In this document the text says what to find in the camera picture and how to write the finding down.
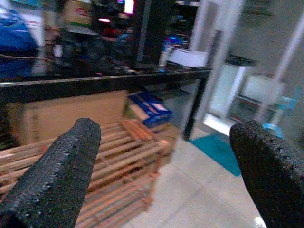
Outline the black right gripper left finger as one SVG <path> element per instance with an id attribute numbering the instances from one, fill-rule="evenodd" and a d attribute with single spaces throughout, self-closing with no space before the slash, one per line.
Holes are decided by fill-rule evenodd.
<path id="1" fill-rule="evenodd" d="M 18 180 L 0 204 L 2 228 L 73 228 L 101 142 L 100 125 L 77 119 Z"/>

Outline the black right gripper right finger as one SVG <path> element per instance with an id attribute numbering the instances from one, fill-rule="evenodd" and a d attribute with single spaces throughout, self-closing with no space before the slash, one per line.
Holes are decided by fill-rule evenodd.
<path id="1" fill-rule="evenodd" d="M 257 121 L 233 125 L 231 149 L 268 228 L 304 226 L 304 155 Z"/>

